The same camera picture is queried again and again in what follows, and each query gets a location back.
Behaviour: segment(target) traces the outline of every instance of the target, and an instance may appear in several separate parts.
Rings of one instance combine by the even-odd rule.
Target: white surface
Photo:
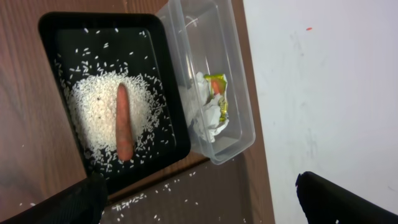
[[[398,213],[398,1],[244,5],[276,222],[307,170]]]

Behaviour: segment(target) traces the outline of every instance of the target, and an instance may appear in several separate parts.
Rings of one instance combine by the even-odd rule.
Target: orange carrot
[[[129,97],[126,87],[120,84],[116,99],[116,149],[121,161],[132,158],[134,141],[132,139]]]

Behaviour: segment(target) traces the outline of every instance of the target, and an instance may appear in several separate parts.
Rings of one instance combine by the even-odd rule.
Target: plastic bin
[[[193,88],[191,108],[201,106],[195,74],[225,73],[229,124],[215,142],[189,128],[192,150],[222,164],[247,149],[256,137],[242,55],[230,0],[170,0],[157,16],[163,22],[179,86]],[[206,125],[201,109],[200,122]]]

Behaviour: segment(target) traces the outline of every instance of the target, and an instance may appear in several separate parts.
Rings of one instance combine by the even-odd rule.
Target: wooden table
[[[86,177],[39,36],[40,17],[52,11],[156,13],[166,2],[0,1],[0,221]],[[233,3],[257,135],[256,142],[244,153],[253,221],[273,223],[243,2],[233,0]],[[204,157],[191,153],[186,159],[110,196],[110,199],[147,188],[204,161]]]

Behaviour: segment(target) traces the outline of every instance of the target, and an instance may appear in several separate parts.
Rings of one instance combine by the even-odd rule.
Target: black tray
[[[109,194],[117,192],[188,155],[190,140],[187,125],[166,34],[161,21],[156,16],[149,14],[52,12],[41,18],[39,31],[71,128],[74,130],[75,141],[86,173],[87,175],[94,172],[102,174],[107,180]],[[104,49],[105,43],[109,43],[109,47]],[[83,49],[87,47],[90,48],[91,53],[83,56]],[[137,152],[135,152],[132,158],[134,167],[131,168],[131,165],[133,165],[131,162],[125,162],[121,165],[118,160],[115,160],[111,161],[112,172],[105,172],[100,169],[100,166],[93,166],[90,160],[85,158],[85,149],[77,138],[60,82],[62,78],[65,82],[70,82],[68,86],[72,88],[77,81],[86,78],[83,75],[74,74],[72,79],[69,80],[71,74],[69,68],[76,68],[77,65],[82,67],[81,61],[88,61],[93,66],[94,71],[96,71],[97,62],[102,64],[107,62],[108,68],[111,63],[114,63],[116,70],[119,69],[120,63],[128,62],[129,76],[147,73],[148,77],[157,77],[162,80],[162,87],[154,85],[149,88],[150,91],[152,91],[152,88],[155,88],[158,92],[162,91],[165,98],[159,97],[159,100],[166,103],[167,106],[159,116],[159,127],[155,128],[154,131],[154,146],[151,142],[148,142],[151,150],[147,154],[142,154],[145,153],[142,151],[138,152],[141,156],[146,156],[145,163],[141,164],[142,157],[137,157]],[[56,63],[62,64],[62,74],[58,73],[59,68],[58,65],[55,66]],[[99,75],[100,72],[90,70],[90,74]],[[162,131],[162,127],[171,129],[170,124],[172,131],[167,133]],[[169,144],[165,145],[160,142],[161,140],[169,140]]]

